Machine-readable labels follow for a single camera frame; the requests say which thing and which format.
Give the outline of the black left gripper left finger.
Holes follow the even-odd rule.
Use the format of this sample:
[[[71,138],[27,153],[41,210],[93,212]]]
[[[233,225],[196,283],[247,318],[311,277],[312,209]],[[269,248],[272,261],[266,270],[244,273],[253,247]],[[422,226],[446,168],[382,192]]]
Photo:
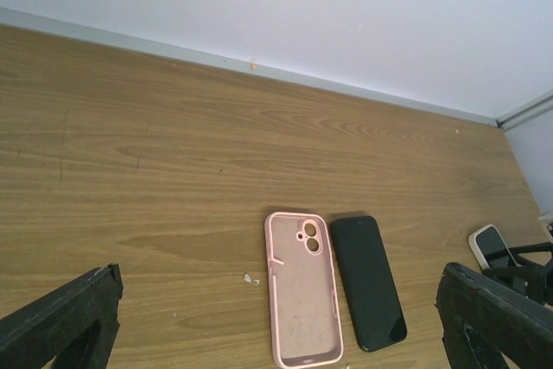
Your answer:
[[[2,368],[106,368],[120,324],[118,264],[95,268],[1,319]]]

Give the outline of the pink phone case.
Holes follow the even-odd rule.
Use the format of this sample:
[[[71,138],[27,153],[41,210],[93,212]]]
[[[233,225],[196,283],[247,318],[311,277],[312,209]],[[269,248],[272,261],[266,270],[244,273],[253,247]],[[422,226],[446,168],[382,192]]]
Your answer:
[[[333,253],[324,219],[271,213],[264,222],[273,359],[314,368],[342,358]]]

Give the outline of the black phone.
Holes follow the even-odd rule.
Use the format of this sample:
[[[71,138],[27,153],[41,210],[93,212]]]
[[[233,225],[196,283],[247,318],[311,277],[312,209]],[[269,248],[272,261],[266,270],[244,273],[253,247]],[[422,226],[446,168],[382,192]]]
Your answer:
[[[375,352],[407,337],[407,326],[377,221],[346,217],[331,237],[356,341]]]
[[[468,244],[482,270],[516,265],[511,251],[494,225],[483,226],[471,233]]]

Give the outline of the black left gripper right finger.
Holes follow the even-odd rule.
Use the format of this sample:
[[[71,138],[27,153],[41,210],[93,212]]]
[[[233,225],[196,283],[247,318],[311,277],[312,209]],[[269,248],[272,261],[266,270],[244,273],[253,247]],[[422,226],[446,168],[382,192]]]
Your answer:
[[[552,311],[505,285],[448,263],[435,305],[452,368],[552,367]]]

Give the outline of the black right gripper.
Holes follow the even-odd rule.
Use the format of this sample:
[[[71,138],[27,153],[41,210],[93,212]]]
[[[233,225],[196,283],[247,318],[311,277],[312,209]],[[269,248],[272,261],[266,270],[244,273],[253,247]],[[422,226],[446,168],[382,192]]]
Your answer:
[[[552,243],[518,246],[511,248],[510,251],[514,257],[515,266],[485,269],[482,274],[541,305],[551,306],[552,259],[546,264],[538,264],[524,255],[539,252],[552,254]]]

